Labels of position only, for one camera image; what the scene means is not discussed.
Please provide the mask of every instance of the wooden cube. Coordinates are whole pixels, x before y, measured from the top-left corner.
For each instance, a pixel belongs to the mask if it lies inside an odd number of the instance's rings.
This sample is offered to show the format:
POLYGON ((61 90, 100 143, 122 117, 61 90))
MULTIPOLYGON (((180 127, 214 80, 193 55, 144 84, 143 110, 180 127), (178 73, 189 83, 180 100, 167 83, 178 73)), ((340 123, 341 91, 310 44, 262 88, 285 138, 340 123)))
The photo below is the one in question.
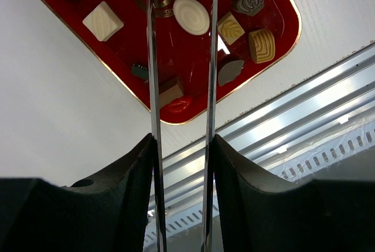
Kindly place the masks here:
POLYGON ((103 42, 118 32, 124 23, 104 1, 82 21, 95 37, 103 42))
POLYGON ((275 37, 268 29, 260 29, 248 34, 250 55, 254 63, 265 63, 275 57, 275 37))
POLYGON ((245 34, 244 29, 237 22, 231 12, 228 12, 217 23, 219 34, 228 45, 232 45, 238 38, 245 34))
POLYGON ((175 77, 168 82, 164 83, 159 88, 159 106, 160 108, 170 104, 177 98, 181 98, 183 96, 183 87, 178 79, 175 77))

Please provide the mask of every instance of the silver metal bar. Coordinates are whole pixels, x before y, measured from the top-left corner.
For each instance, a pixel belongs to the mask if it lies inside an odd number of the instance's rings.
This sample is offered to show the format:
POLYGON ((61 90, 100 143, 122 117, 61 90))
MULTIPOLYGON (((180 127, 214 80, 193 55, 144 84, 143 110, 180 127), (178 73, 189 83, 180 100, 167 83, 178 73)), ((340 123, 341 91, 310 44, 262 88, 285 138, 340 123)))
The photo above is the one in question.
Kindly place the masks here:
POLYGON ((207 103, 206 150, 204 160, 203 188, 203 235, 201 252, 212 250, 212 196, 213 196, 213 165, 210 161, 211 144, 215 135, 216 111, 216 77, 217 77, 217 0, 213 0, 211 12, 211 62, 209 70, 209 89, 207 103))
POLYGON ((146 0, 147 12, 147 45, 149 66, 151 132, 158 146, 158 160, 154 161, 154 187, 156 204, 156 233, 158 251, 166 251, 165 204, 163 184, 163 161, 159 110, 158 56, 156 51, 155 9, 152 0, 146 0))

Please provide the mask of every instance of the white wooden cube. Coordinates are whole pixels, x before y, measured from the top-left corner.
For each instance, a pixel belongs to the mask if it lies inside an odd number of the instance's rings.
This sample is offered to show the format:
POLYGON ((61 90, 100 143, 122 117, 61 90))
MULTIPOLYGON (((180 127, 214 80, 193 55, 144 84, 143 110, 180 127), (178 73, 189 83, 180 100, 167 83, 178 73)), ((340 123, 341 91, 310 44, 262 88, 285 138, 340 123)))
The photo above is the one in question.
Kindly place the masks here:
POLYGON ((89 13, 82 22, 101 42, 107 41, 124 26, 124 23, 104 1, 89 13))

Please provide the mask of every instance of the red object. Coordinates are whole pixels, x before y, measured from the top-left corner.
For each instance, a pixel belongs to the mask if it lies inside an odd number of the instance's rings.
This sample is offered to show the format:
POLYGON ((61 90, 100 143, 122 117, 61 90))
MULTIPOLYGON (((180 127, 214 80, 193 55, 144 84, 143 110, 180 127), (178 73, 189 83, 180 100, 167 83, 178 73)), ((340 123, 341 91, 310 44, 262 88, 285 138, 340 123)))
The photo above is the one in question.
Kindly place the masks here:
POLYGON ((183 96, 164 106, 162 110, 169 113, 179 114, 185 111, 193 102, 193 96, 183 96))
MULTIPOLYGON (((149 107, 149 87, 131 75, 134 63, 147 64, 146 15, 141 9, 144 0, 44 0, 89 48, 127 85, 127 87, 149 107), (102 1, 124 22, 124 27, 108 41, 99 42, 82 24, 82 20, 102 1)), ((174 0, 158 0, 158 15, 171 14, 174 0)), ((210 13, 212 0, 198 0, 210 13)), ((230 55, 218 52, 218 66, 228 59, 243 59, 241 74, 223 87, 217 86, 217 99, 221 100, 237 87, 261 73, 269 65, 284 57, 294 47, 300 33, 300 17, 291 0, 265 0, 265 8, 250 17, 234 12, 232 0, 219 0, 219 19, 231 11, 245 30, 239 40, 228 46, 230 55), (275 36, 276 55, 271 62, 255 64, 248 48, 248 32, 267 28, 275 36)), ((193 36, 185 32, 173 16, 156 19, 158 46, 159 84, 179 77, 184 93, 193 101, 183 112, 161 109, 161 119, 171 124, 180 124, 195 118, 207 108, 207 87, 210 60, 210 36, 193 36)))

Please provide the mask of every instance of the crown-shaped object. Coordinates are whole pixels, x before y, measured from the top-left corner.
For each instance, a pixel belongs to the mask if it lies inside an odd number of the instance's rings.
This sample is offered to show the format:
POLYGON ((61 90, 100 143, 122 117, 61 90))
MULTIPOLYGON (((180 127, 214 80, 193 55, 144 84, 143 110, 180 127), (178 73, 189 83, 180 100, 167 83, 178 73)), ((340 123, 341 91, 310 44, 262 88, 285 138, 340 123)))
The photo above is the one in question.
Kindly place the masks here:
POLYGON ((255 16, 264 7, 264 0, 234 0, 233 9, 238 13, 255 16))

